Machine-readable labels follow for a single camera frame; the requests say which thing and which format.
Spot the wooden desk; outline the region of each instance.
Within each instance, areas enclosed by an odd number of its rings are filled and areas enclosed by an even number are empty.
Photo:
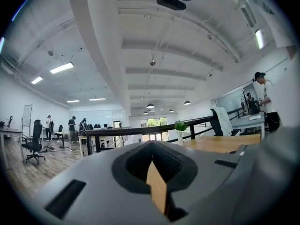
[[[0,127],[0,143],[1,143],[1,149],[4,157],[5,166],[7,169],[9,169],[8,166],[8,159],[5,151],[5,144],[4,144],[4,135],[19,135],[19,143],[20,143],[20,150],[21,150],[21,157],[22,161],[24,162],[24,155],[23,155],[23,148],[22,148],[22,131],[16,130],[9,127]]]
[[[260,134],[247,136],[201,136],[183,143],[184,147],[193,148],[207,152],[226,153],[236,151],[240,145],[259,143]]]
[[[236,151],[240,145],[259,143],[260,134],[247,136],[202,136],[183,143],[184,147],[202,151],[226,153]],[[151,197],[158,209],[164,213],[166,200],[166,183],[160,176],[155,165],[151,163],[148,169],[147,184],[151,186]]]

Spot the green plant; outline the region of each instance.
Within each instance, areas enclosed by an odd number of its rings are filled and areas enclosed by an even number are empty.
[[[181,136],[182,132],[184,132],[187,129],[187,125],[179,120],[178,122],[175,122],[175,129],[180,132]]]

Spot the white pot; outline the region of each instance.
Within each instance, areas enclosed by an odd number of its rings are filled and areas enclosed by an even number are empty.
[[[182,136],[178,136],[178,145],[183,146],[183,138]]]

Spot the backpack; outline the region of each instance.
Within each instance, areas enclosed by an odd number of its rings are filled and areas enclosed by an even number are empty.
[[[93,126],[91,124],[87,125],[85,130],[82,133],[83,136],[86,136],[86,132],[85,132],[86,130],[93,130]]]
[[[54,133],[53,128],[54,128],[54,123],[53,123],[53,121],[51,120],[51,122],[50,122],[50,132],[51,132],[52,135],[53,135],[53,133]]]

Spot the ceiling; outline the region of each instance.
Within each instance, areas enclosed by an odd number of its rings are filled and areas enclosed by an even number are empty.
[[[127,113],[126,103],[138,113],[148,103],[161,114],[177,111],[187,98],[201,101],[195,91],[211,78],[260,52],[256,29],[266,46],[274,42],[255,6],[251,28],[238,0],[186,4],[173,11],[156,0],[29,0],[8,28],[2,54],[18,79],[64,105],[105,97],[97,103],[119,103]],[[70,61],[74,68],[49,72]],[[32,85],[38,76],[43,81]]]

